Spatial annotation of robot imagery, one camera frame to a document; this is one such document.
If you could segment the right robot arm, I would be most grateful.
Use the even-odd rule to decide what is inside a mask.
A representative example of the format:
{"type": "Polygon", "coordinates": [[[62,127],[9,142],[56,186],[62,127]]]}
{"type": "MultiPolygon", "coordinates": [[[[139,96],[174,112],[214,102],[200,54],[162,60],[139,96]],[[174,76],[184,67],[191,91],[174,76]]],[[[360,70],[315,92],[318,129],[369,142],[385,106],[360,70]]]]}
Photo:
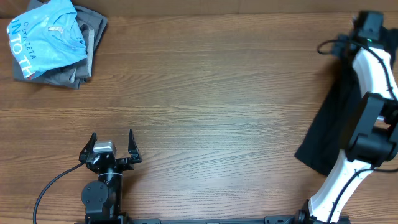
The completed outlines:
{"type": "Polygon", "coordinates": [[[330,40],[340,77],[295,153],[326,180],[291,223],[348,223],[341,211],[349,198],[397,155],[397,30],[383,22],[381,12],[361,11],[349,34],[330,40]]]}

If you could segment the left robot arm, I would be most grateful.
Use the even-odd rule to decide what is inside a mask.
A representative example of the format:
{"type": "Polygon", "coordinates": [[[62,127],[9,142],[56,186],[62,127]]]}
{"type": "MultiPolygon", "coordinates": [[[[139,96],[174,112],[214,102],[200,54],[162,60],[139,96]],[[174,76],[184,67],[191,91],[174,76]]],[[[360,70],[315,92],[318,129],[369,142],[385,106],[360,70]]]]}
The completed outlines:
{"type": "Polygon", "coordinates": [[[116,146],[109,141],[97,140],[93,133],[79,155],[79,161],[98,175],[83,188],[81,200],[85,206],[85,223],[132,223],[121,211],[123,172],[133,170],[142,162],[133,131],[129,131],[129,157],[116,157],[116,146]]]}

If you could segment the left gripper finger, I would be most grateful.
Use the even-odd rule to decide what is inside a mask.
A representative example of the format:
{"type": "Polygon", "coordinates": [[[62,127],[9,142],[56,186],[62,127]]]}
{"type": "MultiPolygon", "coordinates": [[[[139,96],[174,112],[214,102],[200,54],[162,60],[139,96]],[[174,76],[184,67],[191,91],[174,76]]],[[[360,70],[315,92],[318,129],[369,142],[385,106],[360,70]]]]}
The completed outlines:
{"type": "Polygon", "coordinates": [[[136,140],[134,138],[133,131],[131,129],[129,130],[129,140],[128,140],[127,150],[132,159],[132,163],[141,163],[142,162],[139,148],[136,144],[136,140]]]}
{"type": "Polygon", "coordinates": [[[81,152],[79,154],[78,160],[80,162],[87,161],[88,156],[93,152],[93,148],[94,148],[96,141],[97,141],[97,135],[95,132],[93,132],[89,141],[87,142],[87,144],[84,146],[84,148],[81,150],[81,152]]]}

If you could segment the black t-shirt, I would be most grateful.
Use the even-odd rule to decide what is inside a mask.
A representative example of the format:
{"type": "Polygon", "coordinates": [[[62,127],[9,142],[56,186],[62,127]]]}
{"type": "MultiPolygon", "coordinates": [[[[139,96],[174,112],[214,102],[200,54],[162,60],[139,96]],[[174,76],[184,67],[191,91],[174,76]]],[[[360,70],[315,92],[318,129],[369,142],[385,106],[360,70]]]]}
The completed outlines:
{"type": "Polygon", "coordinates": [[[359,81],[348,61],[339,59],[333,84],[295,157],[313,170],[328,175],[338,156],[340,134],[361,101],[359,81]]]}

